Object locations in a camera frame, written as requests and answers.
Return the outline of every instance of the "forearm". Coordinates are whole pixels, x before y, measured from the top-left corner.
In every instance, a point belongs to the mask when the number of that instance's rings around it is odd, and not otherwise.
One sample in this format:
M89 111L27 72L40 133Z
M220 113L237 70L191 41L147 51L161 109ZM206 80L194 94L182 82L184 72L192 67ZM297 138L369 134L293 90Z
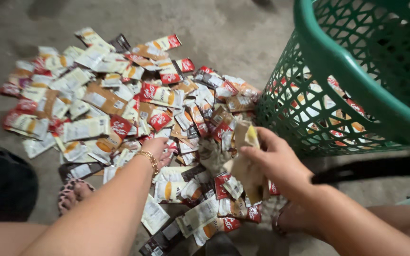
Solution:
M142 217L151 175L149 160L135 156L22 255L127 255Z
M293 199L341 255L410 255L410 237L327 185L309 185Z

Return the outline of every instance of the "gray floor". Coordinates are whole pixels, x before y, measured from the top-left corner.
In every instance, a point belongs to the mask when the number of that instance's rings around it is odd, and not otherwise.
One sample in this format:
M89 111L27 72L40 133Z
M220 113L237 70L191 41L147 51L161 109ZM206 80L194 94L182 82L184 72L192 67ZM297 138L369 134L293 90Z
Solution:
M174 59L190 57L196 66L214 67L263 88L293 31L293 0L269 1L0 0L0 85L14 62L36 55L38 45L59 50L69 45L83 47L73 32L91 26L104 39L121 32L131 44L176 33L183 46L169 51ZM14 98L0 96L0 121L15 103ZM1 124L0 145L27 159L21 139L3 131ZM318 171L368 157L380 155L316 159L307 164ZM56 194L61 186L58 158L58 152L51 149L29 160L40 183L30 222L51 224L57 219ZM94 185L102 182L101 177L88 180ZM340 189L363 206L393 204L410 195L410 178L344 183ZM230 234L243 255L255 255L259 249L261 255L266 254L264 251L276 251L277 255L336 255L332 247L309 237L281 239L270 232L270 217L281 202L272 198L265 203L263 223L259 226L244 224ZM169 207L169 212L177 210ZM148 237L140 225L132 255L139 254L139 247ZM191 254L196 249L190 238L174 254Z

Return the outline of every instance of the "sandal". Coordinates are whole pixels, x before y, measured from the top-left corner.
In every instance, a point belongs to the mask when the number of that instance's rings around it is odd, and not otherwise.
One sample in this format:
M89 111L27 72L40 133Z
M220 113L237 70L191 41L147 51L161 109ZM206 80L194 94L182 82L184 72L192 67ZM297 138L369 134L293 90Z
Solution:
M94 190L96 190L91 184L89 184L88 182L84 180L81 180L79 178L70 179L64 186L60 188L60 192L58 193L58 211L60 212L59 214L60 217L62 216L61 210L67 209L64 204L65 196L67 193L74 191L74 187L76 183L86 184L88 188L91 190L91 192L94 192Z
M281 207L281 209L279 209L278 214L275 217L273 217L273 220L271 221L271 227L273 231L278 233L280 236L285 236L287 232L282 230L282 228L278 226L278 219L279 219L279 216L281 216L281 214L284 212L284 210L287 209L290 203L291 201L288 201L283 207Z

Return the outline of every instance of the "laundry basket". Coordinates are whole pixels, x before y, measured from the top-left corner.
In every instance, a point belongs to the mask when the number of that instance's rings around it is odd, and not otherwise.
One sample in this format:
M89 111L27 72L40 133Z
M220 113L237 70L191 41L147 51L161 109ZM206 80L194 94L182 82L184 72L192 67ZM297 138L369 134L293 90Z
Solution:
M299 157L410 146L409 1L295 0L256 108Z

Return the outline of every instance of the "person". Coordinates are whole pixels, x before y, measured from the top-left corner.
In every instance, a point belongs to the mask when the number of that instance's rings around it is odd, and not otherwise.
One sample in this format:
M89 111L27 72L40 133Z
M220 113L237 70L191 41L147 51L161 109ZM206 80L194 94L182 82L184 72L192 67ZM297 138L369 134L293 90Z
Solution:
M287 142L257 128L264 150L240 148L290 201L274 220L282 232L303 231L331 244L340 255L410 255L410 206L364 208L328 185L312 185L312 172ZM146 141L164 165L165 138ZM0 223L0 255L127 255L135 238L149 191L153 168L145 155L136 155L102 188L89 193L50 226Z

